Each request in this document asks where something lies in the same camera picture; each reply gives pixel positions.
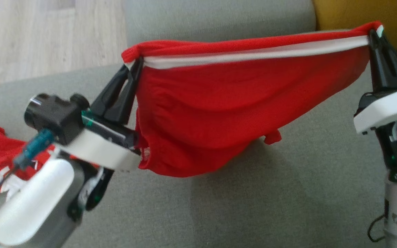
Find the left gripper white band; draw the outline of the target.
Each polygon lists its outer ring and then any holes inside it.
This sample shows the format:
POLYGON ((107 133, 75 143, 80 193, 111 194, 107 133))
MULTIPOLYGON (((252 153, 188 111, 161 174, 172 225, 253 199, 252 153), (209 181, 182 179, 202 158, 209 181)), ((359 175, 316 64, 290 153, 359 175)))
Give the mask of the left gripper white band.
POLYGON ((92 168, 85 172, 78 196, 82 211, 91 211, 100 203, 115 171, 129 173, 142 160, 136 132, 116 124, 128 124, 143 65, 143 58, 137 58, 130 69, 122 65, 93 101, 90 111, 82 111, 84 129, 69 144, 57 144, 62 151, 83 161, 84 168, 98 166, 96 172, 92 168), (107 119, 116 124, 97 117, 106 113, 107 119))

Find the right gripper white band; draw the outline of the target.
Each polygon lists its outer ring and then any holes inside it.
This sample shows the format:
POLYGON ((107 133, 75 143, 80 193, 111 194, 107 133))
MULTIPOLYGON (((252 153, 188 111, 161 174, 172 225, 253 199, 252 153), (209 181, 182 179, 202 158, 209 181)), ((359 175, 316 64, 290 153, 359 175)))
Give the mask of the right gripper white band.
POLYGON ((374 92, 364 94, 354 115, 356 133, 374 131, 382 153, 389 180, 397 183, 397 50, 385 33, 378 36, 369 31, 369 51, 374 92))

